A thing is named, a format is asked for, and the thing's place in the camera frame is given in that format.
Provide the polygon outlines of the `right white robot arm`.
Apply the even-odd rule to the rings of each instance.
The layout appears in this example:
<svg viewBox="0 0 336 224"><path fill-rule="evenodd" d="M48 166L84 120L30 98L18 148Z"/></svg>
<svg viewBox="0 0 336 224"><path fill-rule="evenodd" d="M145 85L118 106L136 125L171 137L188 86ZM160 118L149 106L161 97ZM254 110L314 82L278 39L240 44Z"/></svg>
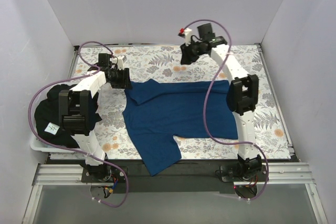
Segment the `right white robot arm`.
<svg viewBox="0 0 336 224"><path fill-rule="evenodd" d="M258 103L259 79L257 75L246 71L230 51L232 38L216 36L212 29L212 21L204 20L197 28L199 38L193 40L192 30L186 26L179 31L184 38L181 45L182 65L196 62L201 55L208 54L218 65L218 73L224 73L229 82L226 103L233 113L238 142L237 165L227 171L229 177L237 177L248 181L262 170L262 161L256 146L254 128L254 112Z"/></svg>

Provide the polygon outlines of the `blue t shirt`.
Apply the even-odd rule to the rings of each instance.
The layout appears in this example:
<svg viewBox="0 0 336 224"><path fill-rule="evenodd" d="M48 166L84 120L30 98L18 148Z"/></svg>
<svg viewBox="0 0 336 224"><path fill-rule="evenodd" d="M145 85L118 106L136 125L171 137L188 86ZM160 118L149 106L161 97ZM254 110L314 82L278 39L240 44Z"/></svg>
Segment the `blue t shirt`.
<svg viewBox="0 0 336 224"><path fill-rule="evenodd" d="M125 90L123 117L128 135L149 174L154 176L181 159L174 140L213 137L236 140L237 127L226 104L226 80L159 83L133 82Z"/></svg>

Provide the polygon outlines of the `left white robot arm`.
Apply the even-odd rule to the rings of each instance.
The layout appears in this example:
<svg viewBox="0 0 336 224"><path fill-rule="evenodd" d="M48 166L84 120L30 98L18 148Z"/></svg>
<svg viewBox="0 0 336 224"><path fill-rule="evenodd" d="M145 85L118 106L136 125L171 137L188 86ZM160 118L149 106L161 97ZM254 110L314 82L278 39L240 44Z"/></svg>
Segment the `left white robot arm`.
<svg viewBox="0 0 336 224"><path fill-rule="evenodd" d="M106 153L99 145L94 132L98 121L99 90L106 83L114 89L131 89L129 68L124 66L126 57L113 57L100 53L98 63L88 70L83 78L69 90L59 93L59 124L85 152L84 168L88 174L100 182L112 176L111 167L105 164Z"/></svg>

